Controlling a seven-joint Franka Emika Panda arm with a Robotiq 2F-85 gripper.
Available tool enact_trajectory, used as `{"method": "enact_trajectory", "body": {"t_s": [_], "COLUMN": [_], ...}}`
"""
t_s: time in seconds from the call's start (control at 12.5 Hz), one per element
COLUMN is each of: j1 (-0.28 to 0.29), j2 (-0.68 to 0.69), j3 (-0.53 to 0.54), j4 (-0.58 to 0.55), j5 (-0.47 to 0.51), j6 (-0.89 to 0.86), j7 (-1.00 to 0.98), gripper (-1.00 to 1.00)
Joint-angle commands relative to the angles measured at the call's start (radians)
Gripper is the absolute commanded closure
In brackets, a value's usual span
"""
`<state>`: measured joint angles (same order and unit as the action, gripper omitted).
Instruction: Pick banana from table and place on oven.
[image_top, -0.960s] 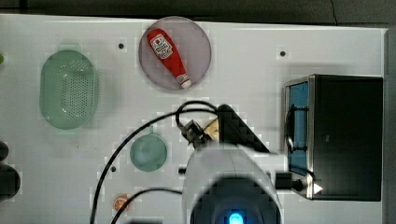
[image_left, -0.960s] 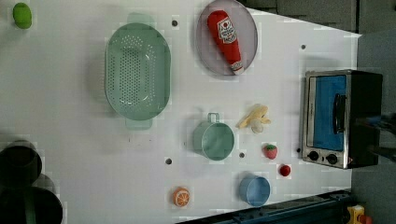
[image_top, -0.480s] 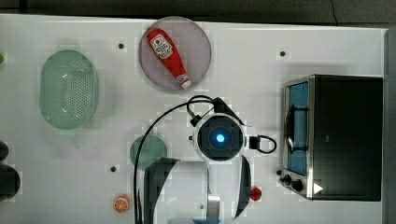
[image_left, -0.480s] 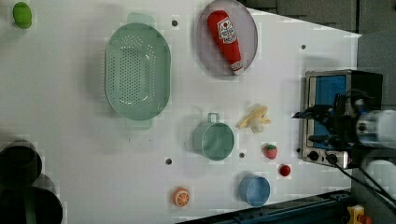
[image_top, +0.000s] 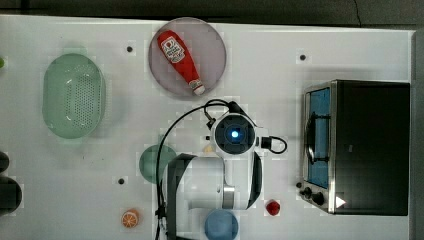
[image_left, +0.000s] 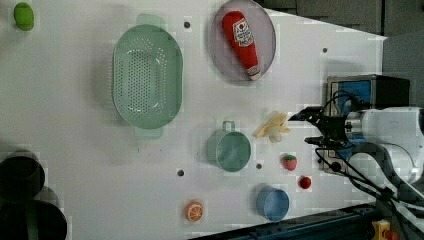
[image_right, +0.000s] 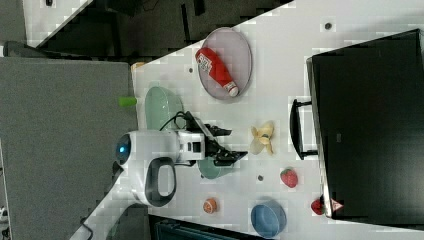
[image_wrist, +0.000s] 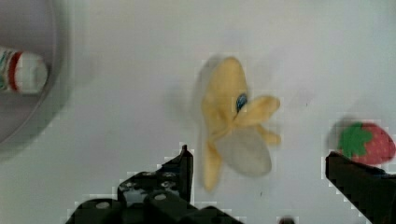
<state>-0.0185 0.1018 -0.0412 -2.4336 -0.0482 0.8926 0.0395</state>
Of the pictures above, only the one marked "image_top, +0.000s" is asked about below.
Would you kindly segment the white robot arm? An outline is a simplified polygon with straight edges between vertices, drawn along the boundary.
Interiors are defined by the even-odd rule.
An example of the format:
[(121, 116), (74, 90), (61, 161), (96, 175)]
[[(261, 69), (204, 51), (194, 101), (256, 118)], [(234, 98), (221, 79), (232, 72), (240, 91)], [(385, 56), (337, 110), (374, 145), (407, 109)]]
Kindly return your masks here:
[(226, 113), (210, 131), (211, 152), (180, 154), (164, 172), (167, 240), (200, 240), (201, 210), (247, 210), (261, 193), (260, 144), (268, 130)]

